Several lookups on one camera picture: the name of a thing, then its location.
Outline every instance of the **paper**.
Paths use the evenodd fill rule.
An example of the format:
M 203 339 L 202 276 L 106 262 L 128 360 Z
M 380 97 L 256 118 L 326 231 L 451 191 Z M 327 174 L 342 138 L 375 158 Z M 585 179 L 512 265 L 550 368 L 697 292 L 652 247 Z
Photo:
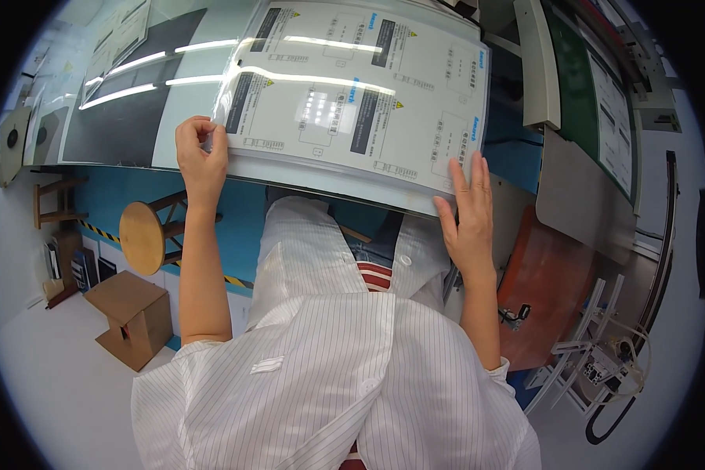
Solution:
M 598 158 L 629 198 L 632 179 L 632 140 L 627 100 L 590 51 L 588 51 L 588 57 L 598 104 Z
M 216 119 L 233 147 L 453 194 L 449 159 L 469 175 L 483 139 L 478 44 L 370 8 L 272 2 L 237 47 Z
M 104 20 L 86 69 L 84 101 L 99 88 L 105 75 L 146 39 L 150 7 L 151 0 L 130 0 Z

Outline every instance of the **red striped shirt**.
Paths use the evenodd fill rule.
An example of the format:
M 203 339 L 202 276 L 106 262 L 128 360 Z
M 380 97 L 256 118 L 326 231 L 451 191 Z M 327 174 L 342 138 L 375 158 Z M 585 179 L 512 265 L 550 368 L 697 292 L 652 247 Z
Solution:
M 392 269 L 377 265 L 375 262 L 358 261 L 358 269 L 363 276 L 365 286 L 370 292 L 386 292 L 392 284 Z M 352 445 L 350 454 L 342 462 L 340 470 L 365 470 L 363 461 L 358 455 L 357 442 Z
M 392 283 L 392 269 L 375 262 L 358 261 L 358 269 L 370 292 L 386 292 Z

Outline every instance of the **cardboard box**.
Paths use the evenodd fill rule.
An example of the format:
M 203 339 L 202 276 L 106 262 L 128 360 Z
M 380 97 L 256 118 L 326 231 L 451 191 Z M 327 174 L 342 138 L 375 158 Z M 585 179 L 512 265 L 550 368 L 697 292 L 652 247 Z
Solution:
M 136 372 L 172 338 L 167 290 L 128 271 L 97 284 L 83 296 L 110 324 L 97 343 Z

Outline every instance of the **hand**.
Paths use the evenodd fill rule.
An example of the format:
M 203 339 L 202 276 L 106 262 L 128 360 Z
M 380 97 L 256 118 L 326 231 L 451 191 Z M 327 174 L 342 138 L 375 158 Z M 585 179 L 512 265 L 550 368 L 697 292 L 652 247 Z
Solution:
M 200 144 L 213 132 L 211 154 Z M 224 126 L 209 121 L 206 116 L 186 119 L 175 129 L 177 165 L 186 182 L 189 208 L 204 208 L 216 212 L 216 204 L 227 176 L 227 132 Z
M 452 215 L 449 203 L 443 198 L 434 197 L 446 250 L 462 273 L 466 286 L 490 279 L 495 282 L 496 270 L 492 260 L 493 201 L 489 165 L 480 152 L 473 152 L 473 176 L 470 184 L 465 180 L 465 174 L 456 159 L 449 161 L 449 169 L 457 198 L 459 225 Z

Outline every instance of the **white striped lab coat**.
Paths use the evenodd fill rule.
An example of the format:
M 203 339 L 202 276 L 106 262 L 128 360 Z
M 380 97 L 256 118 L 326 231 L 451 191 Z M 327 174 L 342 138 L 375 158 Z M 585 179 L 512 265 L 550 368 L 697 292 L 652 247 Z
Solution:
M 539 468 L 505 378 L 439 313 L 449 268 L 437 223 L 405 216 L 392 286 L 367 291 L 326 204 L 267 214 L 247 332 L 187 344 L 136 378 L 147 468 Z

